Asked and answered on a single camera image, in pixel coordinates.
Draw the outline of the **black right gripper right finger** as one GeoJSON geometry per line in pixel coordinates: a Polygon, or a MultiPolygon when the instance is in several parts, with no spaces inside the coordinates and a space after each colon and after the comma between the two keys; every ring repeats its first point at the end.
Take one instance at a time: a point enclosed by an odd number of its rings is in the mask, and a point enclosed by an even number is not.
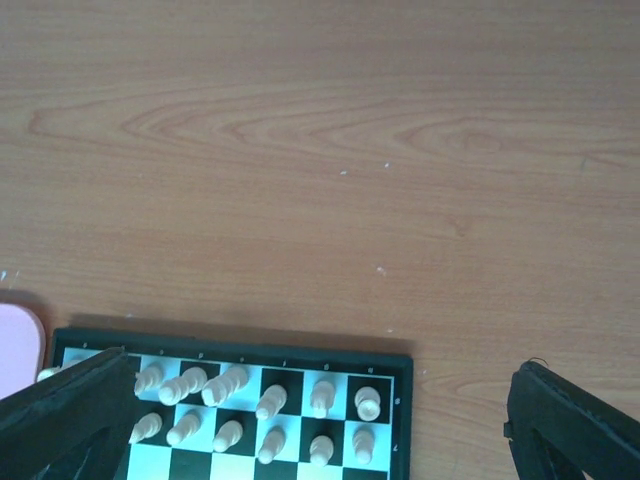
{"type": "Polygon", "coordinates": [[[521,479],[639,477],[639,422],[540,363],[513,374],[507,415],[521,479]]]}

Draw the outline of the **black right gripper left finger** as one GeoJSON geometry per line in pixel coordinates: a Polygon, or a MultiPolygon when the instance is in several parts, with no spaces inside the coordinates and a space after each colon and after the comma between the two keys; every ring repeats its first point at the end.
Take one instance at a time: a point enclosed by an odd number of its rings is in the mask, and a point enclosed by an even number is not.
{"type": "Polygon", "coordinates": [[[110,348],[1,400],[3,479],[112,479],[136,422],[135,372],[110,348]]]}

